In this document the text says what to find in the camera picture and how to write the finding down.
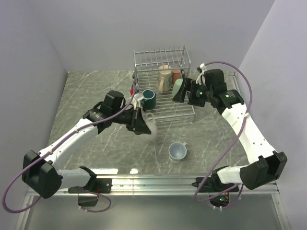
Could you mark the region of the beige speckled mug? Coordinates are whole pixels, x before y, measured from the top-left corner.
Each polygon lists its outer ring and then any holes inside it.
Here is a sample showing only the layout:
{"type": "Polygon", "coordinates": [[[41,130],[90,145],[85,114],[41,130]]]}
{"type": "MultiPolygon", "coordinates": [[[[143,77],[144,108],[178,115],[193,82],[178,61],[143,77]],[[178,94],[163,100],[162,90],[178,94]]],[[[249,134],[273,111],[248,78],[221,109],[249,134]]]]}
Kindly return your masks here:
{"type": "Polygon", "coordinates": [[[155,123],[155,116],[153,113],[146,113],[144,121],[146,125],[148,126],[149,130],[151,131],[151,134],[144,134],[143,139],[147,142],[154,141],[158,134],[157,125],[155,123]]]}

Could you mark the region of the light green cup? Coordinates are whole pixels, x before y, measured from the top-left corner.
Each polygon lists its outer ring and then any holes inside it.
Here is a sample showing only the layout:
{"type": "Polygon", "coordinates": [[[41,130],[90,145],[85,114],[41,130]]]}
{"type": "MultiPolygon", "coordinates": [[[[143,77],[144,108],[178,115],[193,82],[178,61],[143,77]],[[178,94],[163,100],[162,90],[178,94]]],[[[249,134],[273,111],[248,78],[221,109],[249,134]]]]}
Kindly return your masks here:
{"type": "Polygon", "coordinates": [[[182,79],[177,79],[173,85],[172,89],[172,97],[174,98],[175,95],[179,92],[180,87],[182,85],[183,80],[182,79]]]}

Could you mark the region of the cream tall mug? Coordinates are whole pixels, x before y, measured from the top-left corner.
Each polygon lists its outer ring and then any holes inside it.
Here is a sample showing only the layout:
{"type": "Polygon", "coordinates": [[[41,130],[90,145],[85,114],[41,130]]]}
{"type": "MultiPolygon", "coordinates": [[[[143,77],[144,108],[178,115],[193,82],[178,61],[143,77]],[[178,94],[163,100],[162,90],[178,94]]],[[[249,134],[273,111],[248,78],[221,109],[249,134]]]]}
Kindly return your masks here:
{"type": "Polygon", "coordinates": [[[157,89],[159,93],[167,92],[171,89],[172,70],[169,65],[161,65],[158,69],[157,89]]]}

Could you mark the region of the pink mug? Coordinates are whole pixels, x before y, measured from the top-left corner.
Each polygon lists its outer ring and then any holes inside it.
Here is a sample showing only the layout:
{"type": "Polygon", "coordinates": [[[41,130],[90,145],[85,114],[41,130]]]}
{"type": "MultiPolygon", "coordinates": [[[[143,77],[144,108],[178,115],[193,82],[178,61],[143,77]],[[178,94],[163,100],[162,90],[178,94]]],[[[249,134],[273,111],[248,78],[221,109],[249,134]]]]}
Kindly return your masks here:
{"type": "Polygon", "coordinates": [[[174,84],[178,79],[181,79],[181,71],[179,69],[172,70],[172,83],[174,84]]]}

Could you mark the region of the dark green mug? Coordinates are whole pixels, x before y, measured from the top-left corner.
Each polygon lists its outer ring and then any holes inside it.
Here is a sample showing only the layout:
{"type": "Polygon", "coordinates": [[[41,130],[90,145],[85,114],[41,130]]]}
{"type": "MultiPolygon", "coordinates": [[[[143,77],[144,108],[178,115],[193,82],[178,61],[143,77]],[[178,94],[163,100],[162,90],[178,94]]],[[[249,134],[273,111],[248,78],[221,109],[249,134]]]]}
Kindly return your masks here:
{"type": "Polygon", "coordinates": [[[152,89],[146,89],[142,91],[144,96],[142,102],[143,111],[152,110],[156,107],[156,93],[152,89]]]}

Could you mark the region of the light blue mug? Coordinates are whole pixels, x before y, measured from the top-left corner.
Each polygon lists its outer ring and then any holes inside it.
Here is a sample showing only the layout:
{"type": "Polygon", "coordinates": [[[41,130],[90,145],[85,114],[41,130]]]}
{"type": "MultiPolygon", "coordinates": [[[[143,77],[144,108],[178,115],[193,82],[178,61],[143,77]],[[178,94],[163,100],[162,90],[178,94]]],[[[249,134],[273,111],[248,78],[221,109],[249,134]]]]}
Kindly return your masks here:
{"type": "Polygon", "coordinates": [[[172,143],[169,148],[169,159],[174,162],[178,163],[182,161],[186,155],[187,155],[187,148],[186,148],[187,143],[186,142],[174,142],[172,143]]]}

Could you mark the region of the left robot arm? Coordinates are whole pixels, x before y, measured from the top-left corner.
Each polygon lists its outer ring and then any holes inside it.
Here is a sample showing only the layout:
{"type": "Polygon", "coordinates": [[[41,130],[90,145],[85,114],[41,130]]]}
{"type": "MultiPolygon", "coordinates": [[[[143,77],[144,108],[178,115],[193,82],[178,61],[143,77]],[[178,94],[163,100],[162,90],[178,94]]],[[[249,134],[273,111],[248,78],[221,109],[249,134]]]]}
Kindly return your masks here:
{"type": "Polygon", "coordinates": [[[22,181],[47,199],[63,188],[80,187],[90,193],[98,190],[97,175],[81,166],[76,170],[62,170],[64,163],[83,144],[102,133],[113,123],[125,125],[136,135],[150,135],[141,110],[142,93],[133,93],[129,102],[118,91],[109,91],[103,101],[86,111],[78,123],[48,147],[24,156],[22,181]]]}

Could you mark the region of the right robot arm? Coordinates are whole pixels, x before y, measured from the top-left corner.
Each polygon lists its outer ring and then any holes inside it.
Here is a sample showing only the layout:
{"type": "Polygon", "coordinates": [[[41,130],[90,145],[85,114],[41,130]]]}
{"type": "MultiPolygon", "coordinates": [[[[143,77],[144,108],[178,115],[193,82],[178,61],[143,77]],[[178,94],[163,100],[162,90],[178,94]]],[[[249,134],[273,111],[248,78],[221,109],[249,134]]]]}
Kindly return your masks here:
{"type": "Polygon", "coordinates": [[[184,77],[173,97],[183,103],[204,107],[209,103],[228,122],[244,148],[248,165],[225,166],[214,170],[211,185],[215,191],[223,191],[228,184],[242,184],[253,190],[277,180],[286,163],[284,152],[277,152],[262,135],[248,107],[237,90],[229,90],[220,69],[203,70],[196,80],[184,77]]]}

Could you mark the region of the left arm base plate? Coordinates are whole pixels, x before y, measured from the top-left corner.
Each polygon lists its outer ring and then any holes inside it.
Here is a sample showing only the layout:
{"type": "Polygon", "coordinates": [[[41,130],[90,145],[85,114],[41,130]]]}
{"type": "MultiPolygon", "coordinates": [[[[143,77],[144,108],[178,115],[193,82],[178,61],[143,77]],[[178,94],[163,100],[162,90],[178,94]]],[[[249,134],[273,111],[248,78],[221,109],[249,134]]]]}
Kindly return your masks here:
{"type": "Polygon", "coordinates": [[[112,204],[111,199],[106,194],[111,193],[112,179],[111,178],[95,178],[92,179],[85,187],[71,187],[68,189],[69,194],[77,194],[77,202],[79,209],[86,212],[98,213],[107,211],[112,204]],[[93,208],[98,204],[99,198],[104,198],[108,201],[108,205],[101,210],[93,208]]]}

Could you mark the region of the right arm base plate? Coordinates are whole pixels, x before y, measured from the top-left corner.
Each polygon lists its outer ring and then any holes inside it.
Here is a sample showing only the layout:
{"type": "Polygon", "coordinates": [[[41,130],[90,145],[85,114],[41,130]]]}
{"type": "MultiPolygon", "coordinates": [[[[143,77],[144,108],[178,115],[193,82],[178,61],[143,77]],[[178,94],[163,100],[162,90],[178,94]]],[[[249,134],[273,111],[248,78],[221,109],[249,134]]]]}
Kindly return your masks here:
{"type": "MultiPolygon", "coordinates": [[[[219,193],[222,192],[234,184],[222,184],[218,178],[214,179],[214,177],[209,177],[204,185],[200,188],[200,193],[219,193]]],[[[236,186],[232,190],[224,192],[213,199],[209,199],[209,204],[212,207],[224,208],[230,204],[230,192],[238,192],[239,187],[236,186]]]]}

